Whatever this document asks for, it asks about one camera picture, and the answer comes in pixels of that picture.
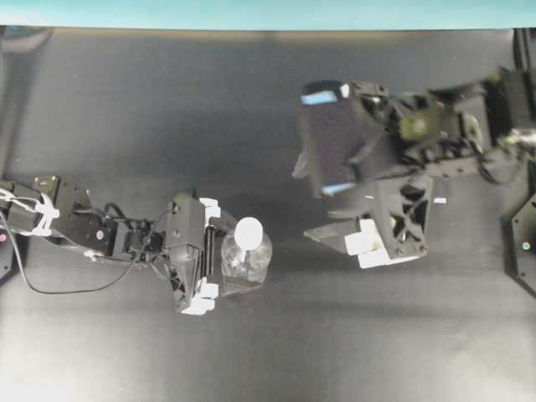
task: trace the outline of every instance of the clear plastic bottle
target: clear plastic bottle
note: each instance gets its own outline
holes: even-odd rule
[[[262,283],[271,260],[271,241],[259,220],[243,218],[221,245],[224,276]]]

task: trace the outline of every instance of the black cable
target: black cable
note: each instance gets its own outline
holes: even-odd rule
[[[110,264],[125,265],[130,263],[132,260],[124,260],[122,258],[107,257],[104,255],[94,255],[93,258],[99,262],[108,262]]]
[[[131,222],[130,222],[132,219],[128,219],[125,216],[125,214],[123,213],[122,209],[119,208],[119,205],[117,205],[116,203],[108,203],[108,204],[106,204],[104,206],[104,212],[108,216],[109,216],[108,213],[109,213],[110,209],[113,209],[116,212],[117,218],[124,220],[124,224],[129,230],[133,230]]]
[[[157,227],[158,223],[163,218],[163,216],[165,214],[171,212],[171,211],[172,210],[167,210],[167,211],[163,212],[162,214],[160,214],[158,216],[158,218],[155,220],[155,224],[152,226],[151,230],[149,231],[149,235],[148,235],[147,239],[151,238],[152,233],[154,233],[154,229]],[[13,250],[15,252],[15,257],[17,259],[18,268],[20,270],[21,276],[24,279],[24,282],[26,282],[26,285],[28,285],[28,287],[32,291],[35,291],[37,293],[41,293],[41,294],[44,294],[44,295],[72,295],[72,294],[78,294],[78,293],[92,293],[92,292],[96,292],[96,291],[103,291],[103,290],[105,290],[105,289],[107,289],[109,287],[112,287],[118,281],[123,279],[131,271],[132,267],[137,262],[139,262],[139,260],[140,260],[140,258],[142,256],[142,253],[143,253],[143,251],[145,250],[145,248],[147,246],[147,243],[144,243],[143,246],[141,247],[141,249],[137,252],[136,257],[132,259],[132,261],[129,264],[129,266],[115,280],[113,280],[112,282],[110,282],[110,283],[108,283],[106,285],[99,286],[99,287],[96,287],[96,288],[93,288],[93,289],[80,289],[80,290],[76,290],[76,291],[42,291],[42,290],[36,288],[34,285],[32,285],[32,283],[29,281],[28,277],[26,276],[26,272],[25,272],[24,265],[23,265],[23,259],[22,259],[21,255],[20,255],[20,249],[18,248],[18,243],[17,243],[17,241],[15,239],[15,236],[13,235],[13,232],[11,231],[11,228],[9,227],[8,220],[6,219],[6,216],[3,214],[2,211],[0,211],[0,220],[2,221],[4,229],[8,233],[9,240],[13,244]]]
[[[73,212],[75,214],[87,214],[96,216],[100,221],[100,226],[104,226],[104,223],[107,219],[105,212],[102,209],[98,208],[79,208],[75,209]]]

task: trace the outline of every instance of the metal bracket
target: metal bracket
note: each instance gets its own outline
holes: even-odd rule
[[[536,297],[536,193],[513,216],[513,278]]]
[[[153,232],[151,238],[148,239],[151,228],[151,222],[142,221],[136,223],[134,230],[125,234],[123,254],[133,256],[143,250],[140,255],[140,261],[149,261],[152,257],[160,255],[163,248],[164,233]]]
[[[182,312],[190,307],[196,285],[204,277],[205,206],[194,190],[185,190],[175,196],[169,209],[165,248],[171,263],[175,307]]]
[[[372,219],[392,260],[422,257],[428,252],[432,187],[433,179],[426,175],[363,183],[330,198],[328,214],[334,219]]]
[[[61,180],[58,176],[39,176],[33,181],[33,189],[47,194],[61,215],[52,223],[52,236],[46,238],[58,246],[70,249],[93,250],[112,255],[116,243],[117,222],[88,214],[76,214],[79,207],[91,207],[85,188]]]

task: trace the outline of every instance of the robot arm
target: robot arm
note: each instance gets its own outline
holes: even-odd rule
[[[434,178],[480,173],[509,183],[533,157],[535,86],[536,70],[400,96],[363,82],[306,85],[293,175],[308,174],[340,220],[305,236],[356,255],[362,268],[424,256]],[[512,176],[496,178],[499,167]]]
[[[122,279],[133,266],[153,268],[169,281],[178,312],[202,315],[214,309],[217,284],[208,283],[214,273],[214,238],[236,226],[236,220],[216,200],[199,199],[194,190],[178,193],[169,208],[155,220],[127,218],[113,203],[103,209],[91,205],[89,192],[58,176],[37,177],[32,187],[0,182],[0,240],[3,260],[15,261],[28,286],[44,294],[71,294],[106,289]],[[116,247],[120,225],[125,228]],[[126,269],[113,282],[74,291],[42,291],[25,275],[15,235],[43,237],[50,243],[80,252],[94,262],[116,263]]]

